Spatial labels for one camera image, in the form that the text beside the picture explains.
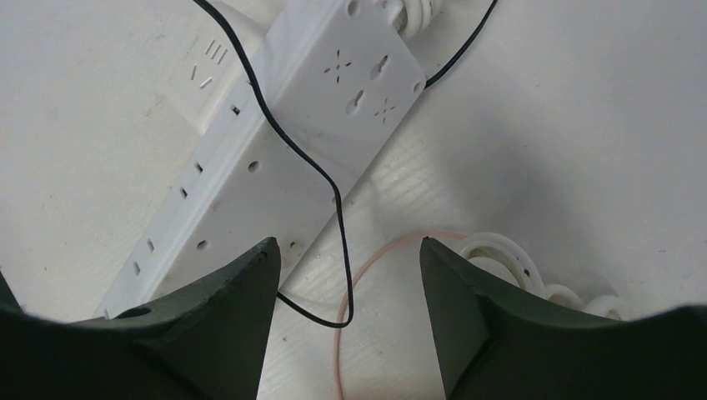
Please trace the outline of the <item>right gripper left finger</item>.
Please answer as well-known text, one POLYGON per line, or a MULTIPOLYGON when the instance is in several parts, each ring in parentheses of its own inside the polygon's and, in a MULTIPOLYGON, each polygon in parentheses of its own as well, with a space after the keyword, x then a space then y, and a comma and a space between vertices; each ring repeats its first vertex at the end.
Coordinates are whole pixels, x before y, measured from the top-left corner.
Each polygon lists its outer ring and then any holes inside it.
POLYGON ((25 313, 1 286, 4 399, 254 399, 280 274, 268 237, 161 298, 73 323, 25 313))

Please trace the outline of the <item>white cartoon cube adapter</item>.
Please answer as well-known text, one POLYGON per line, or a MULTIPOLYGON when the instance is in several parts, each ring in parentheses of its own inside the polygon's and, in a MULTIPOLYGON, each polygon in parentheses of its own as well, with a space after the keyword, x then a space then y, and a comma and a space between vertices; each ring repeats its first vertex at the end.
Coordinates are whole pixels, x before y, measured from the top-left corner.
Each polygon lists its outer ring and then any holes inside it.
MULTIPOLYGON (((253 55, 285 1, 212 1, 236 32, 246 53, 253 55)), ((203 136, 243 67, 224 30, 202 8, 188 1, 191 12, 183 40, 168 65, 167 100, 197 135, 203 136)))

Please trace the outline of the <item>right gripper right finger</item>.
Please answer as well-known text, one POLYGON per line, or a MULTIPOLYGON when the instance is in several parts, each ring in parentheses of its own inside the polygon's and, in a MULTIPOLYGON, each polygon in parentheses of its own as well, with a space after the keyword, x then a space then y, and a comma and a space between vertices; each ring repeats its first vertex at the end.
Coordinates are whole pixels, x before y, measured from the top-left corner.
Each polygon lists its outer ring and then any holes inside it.
POLYGON ((448 399, 703 399, 706 308, 619 322, 515 287, 427 237, 424 296, 448 399))

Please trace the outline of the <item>long white power strip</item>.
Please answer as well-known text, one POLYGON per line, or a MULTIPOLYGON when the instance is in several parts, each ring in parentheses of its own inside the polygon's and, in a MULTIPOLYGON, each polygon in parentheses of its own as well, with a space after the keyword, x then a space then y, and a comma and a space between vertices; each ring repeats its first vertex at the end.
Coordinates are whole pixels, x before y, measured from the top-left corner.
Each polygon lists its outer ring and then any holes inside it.
POLYGON ((289 1, 98 305, 115 318, 265 237, 281 278, 424 90, 408 47, 437 1, 289 1))

